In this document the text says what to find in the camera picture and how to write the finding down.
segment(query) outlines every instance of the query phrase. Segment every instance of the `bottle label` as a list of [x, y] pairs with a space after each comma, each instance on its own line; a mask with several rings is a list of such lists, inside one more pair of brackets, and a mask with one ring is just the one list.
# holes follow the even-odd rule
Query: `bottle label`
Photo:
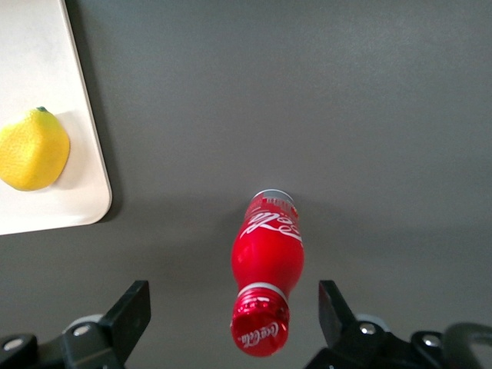
[[257, 228], [266, 228], [271, 231], [280, 232], [302, 242], [301, 233], [299, 233], [299, 230], [294, 222], [287, 217], [282, 217], [279, 213], [264, 211], [251, 217], [248, 222], [248, 226], [241, 233], [239, 238], [242, 238], [245, 234], [250, 234]]
[[241, 336], [241, 343], [244, 348], [253, 347], [260, 343], [261, 340], [264, 340], [266, 337], [276, 337], [278, 333], [278, 324], [277, 322], [272, 322], [269, 325], [261, 327], [260, 329], [255, 329], [254, 331], [243, 334]]

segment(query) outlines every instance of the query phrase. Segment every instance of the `white tray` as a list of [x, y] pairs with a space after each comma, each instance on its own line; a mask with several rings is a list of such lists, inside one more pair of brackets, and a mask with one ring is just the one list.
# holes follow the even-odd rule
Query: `white tray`
[[65, 2], [2, 0], [0, 50], [0, 128], [44, 106], [71, 142], [51, 186], [23, 192], [0, 181], [0, 234], [95, 223], [109, 209], [111, 189]]

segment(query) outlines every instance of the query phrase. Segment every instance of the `yellow fruit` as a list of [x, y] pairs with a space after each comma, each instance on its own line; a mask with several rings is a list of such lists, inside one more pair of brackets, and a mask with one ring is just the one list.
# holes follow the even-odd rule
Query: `yellow fruit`
[[19, 191], [34, 191], [56, 181], [70, 152], [70, 140], [45, 108], [0, 131], [0, 179]]

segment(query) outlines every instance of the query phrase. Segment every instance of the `red cap with logo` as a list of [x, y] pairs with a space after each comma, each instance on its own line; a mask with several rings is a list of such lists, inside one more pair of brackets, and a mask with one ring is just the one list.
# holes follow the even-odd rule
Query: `red cap with logo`
[[264, 357], [285, 345], [288, 324], [289, 309], [284, 297], [269, 288], [251, 288], [234, 304], [231, 333], [244, 353]]

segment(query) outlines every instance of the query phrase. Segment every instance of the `metal bolt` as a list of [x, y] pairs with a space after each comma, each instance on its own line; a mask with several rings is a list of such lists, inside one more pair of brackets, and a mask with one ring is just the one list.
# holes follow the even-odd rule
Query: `metal bolt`
[[86, 325], [81, 325], [80, 327], [76, 328], [74, 330], [74, 336], [82, 336], [83, 334], [86, 334], [88, 330], [91, 329], [91, 326], [86, 324]]
[[22, 338], [16, 338], [16, 339], [10, 340], [6, 344], [4, 344], [3, 349], [5, 351], [10, 351], [10, 350], [13, 350], [13, 349], [19, 347], [23, 343], [24, 343], [24, 340]]
[[439, 347], [440, 339], [432, 334], [426, 334], [422, 337], [422, 341], [429, 347]]
[[374, 334], [376, 333], [376, 327], [371, 323], [362, 323], [359, 327], [363, 334]]

